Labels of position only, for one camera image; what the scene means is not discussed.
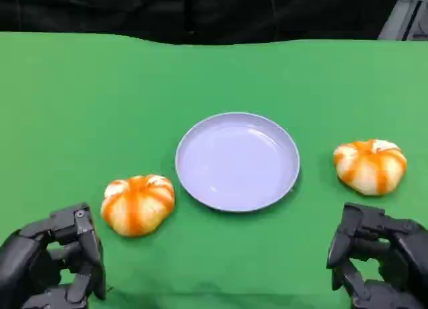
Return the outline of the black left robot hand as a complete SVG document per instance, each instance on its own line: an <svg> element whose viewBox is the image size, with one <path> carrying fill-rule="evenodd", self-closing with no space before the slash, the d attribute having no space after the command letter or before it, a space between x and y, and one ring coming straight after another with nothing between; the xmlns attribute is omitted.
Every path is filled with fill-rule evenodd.
<svg viewBox="0 0 428 309"><path fill-rule="evenodd" d="M1 245L2 308L88 308L106 298L104 249L90 206L50 213Z"/></svg>

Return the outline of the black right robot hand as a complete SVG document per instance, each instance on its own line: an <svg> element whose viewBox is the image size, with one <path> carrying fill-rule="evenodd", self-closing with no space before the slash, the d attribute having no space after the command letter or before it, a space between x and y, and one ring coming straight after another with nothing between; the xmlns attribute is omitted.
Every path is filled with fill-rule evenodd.
<svg viewBox="0 0 428 309"><path fill-rule="evenodd" d="M351 308L427 307L427 228L412 219L345 203L326 267Z"/></svg>

